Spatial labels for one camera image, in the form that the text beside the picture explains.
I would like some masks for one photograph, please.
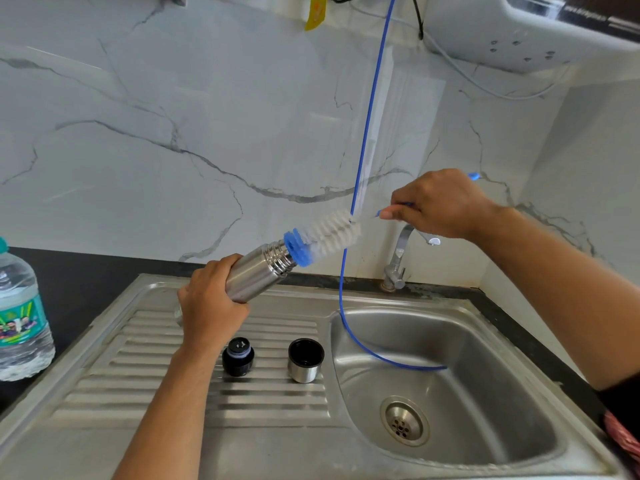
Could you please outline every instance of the sink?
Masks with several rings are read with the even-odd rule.
[[[455,465],[500,465],[548,454],[557,437],[516,377],[473,329],[452,318],[393,308],[346,313],[364,352],[332,319],[333,362],[349,416],[378,447]]]
[[[109,480],[182,342],[176,291],[141,275],[0,421],[3,480]],[[238,332],[255,350],[221,363],[205,411],[201,480],[630,478],[602,432],[467,300],[277,286]],[[292,340],[319,341],[315,381],[287,375]]]

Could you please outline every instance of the forearm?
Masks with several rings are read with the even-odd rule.
[[[472,241],[511,279],[587,380],[603,389],[640,371],[640,290],[501,208]]]
[[[149,404],[114,480],[196,480],[217,353],[181,347]]]

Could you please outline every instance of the black sleeve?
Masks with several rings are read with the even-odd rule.
[[[599,391],[598,396],[613,416],[640,441],[640,373]]]

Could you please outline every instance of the blue hose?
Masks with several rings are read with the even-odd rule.
[[[353,215],[353,211],[356,207],[356,197],[358,195],[358,185],[360,183],[360,174],[362,173],[362,162],[364,160],[364,151],[367,145],[367,137],[369,136],[369,122],[371,120],[371,113],[373,112],[373,101],[376,95],[376,86],[378,85],[378,75],[380,74],[380,65],[382,64],[382,53],[385,49],[385,42],[387,40],[387,30],[389,28],[389,21],[391,20],[391,13],[394,10],[394,5],[396,0],[391,0],[389,3],[389,9],[387,12],[387,17],[385,18],[385,29],[382,32],[382,40],[380,40],[380,50],[378,51],[378,62],[376,63],[376,72],[373,76],[373,85],[371,87],[371,97],[369,98],[369,109],[367,111],[367,120],[364,125],[364,135],[362,137],[362,149],[360,150],[360,162],[358,163],[358,173],[356,175],[356,185],[353,190],[353,200],[351,201],[351,215]],[[362,348],[365,352],[373,355],[373,357],[379,358],[383,362],[390,363],[395,365],[396,367],[400,367],[402,369],[411,369],[412,371],[442,371],[447,368],[445,365],[436,365],[434,367],[423,367],[420,365],[409,365],[405,363],[395,362],[386,357],[382,357],[382,355],[378,355],[373,350],[364,345],[361,341],[359,341],[356,336],[351,331],[349,324],[347,323],[347,318],[344,314],[344,307],[342,306],[342,286],[344,284],[344,265],[347,262],[347,250],[344,250],[342,254],[342,267],[340,268],[340,291],[339,291],[339,301],[340,301],[340,314],[342,316],[342,324],[344,325],[345,330],[349,334],[349,336],[353,339],[357,345]]]

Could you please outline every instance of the sink drain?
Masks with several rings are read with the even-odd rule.
[[[405,397],[393,395],[382,401],[380,418],[389,434],[404,445],[420,446],[429,439],[426,416]]]

